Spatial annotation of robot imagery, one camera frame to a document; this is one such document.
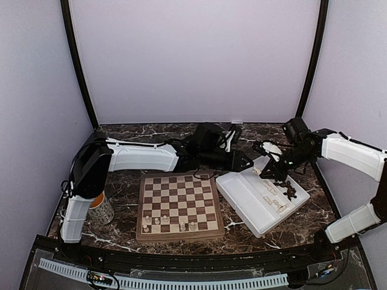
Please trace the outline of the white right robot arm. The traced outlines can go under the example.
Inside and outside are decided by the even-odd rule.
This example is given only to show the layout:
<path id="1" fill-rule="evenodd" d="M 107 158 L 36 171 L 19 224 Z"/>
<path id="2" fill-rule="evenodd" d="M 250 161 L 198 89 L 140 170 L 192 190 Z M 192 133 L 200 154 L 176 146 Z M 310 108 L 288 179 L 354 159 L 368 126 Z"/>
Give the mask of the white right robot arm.
<path id="1" fill-rule="evenodd" d="M 386 151 L 358 141 L 343 132 L 323 128 L 311 130 L 301 117 L 287 121 L 282 130 L 288 144 L 280 149 L 274 141 L 257 141 L 253 148 L 268 161 L 259 174 L 262 179 L 284 181 L 289 171 L 317 159 L 341 164 L 373 179 L 375 195 L 357 209 L 329 224 L 309 247 L 314 262 L 323 261 L 332 252 L 332 244 L 360 235 L 386 223 Z"/>

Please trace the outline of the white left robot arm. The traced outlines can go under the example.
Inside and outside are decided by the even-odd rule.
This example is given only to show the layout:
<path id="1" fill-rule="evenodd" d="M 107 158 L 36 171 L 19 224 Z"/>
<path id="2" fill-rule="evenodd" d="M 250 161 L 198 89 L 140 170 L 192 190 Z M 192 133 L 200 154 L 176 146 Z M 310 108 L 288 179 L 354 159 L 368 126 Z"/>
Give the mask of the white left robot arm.
<path id="1" fill-rule="evenodd" d="M 233 125 L 228 133 L 212 123 L 200 123 L 192 135 L 161 143 L 133 143 L 93 132 L 72 160 L 68 178 L 61 183 L 67 209 L 58 237 L 62 254 L 72 263 L 85 259 L 78 245 L 90 205 L 105 188 L 107 174 L 119 170 L 159 170 L 185 173 L 200 166 L 241 172 L 253 166 L 242 151 L 232 148 L 241 130 Z"/>

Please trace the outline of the white chess piece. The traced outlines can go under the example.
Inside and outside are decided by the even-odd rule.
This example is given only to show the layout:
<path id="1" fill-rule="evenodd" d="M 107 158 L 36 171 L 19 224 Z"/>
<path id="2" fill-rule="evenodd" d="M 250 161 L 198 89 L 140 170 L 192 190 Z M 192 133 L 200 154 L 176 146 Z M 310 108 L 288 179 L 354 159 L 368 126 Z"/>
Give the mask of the white chess piece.
<path id="1" fill-rule="evenodd" d="M 180 222 L 180 231 L 186 231 L 186 224 L 183 221 Z"/>
<path id="2" fill-rule="evenodd" d="M 189 229 L 190 229 L 190 231 L 195 231 L 196 230 L 196 223 L 195 222 L 191 222 L 189 224 Z"/>

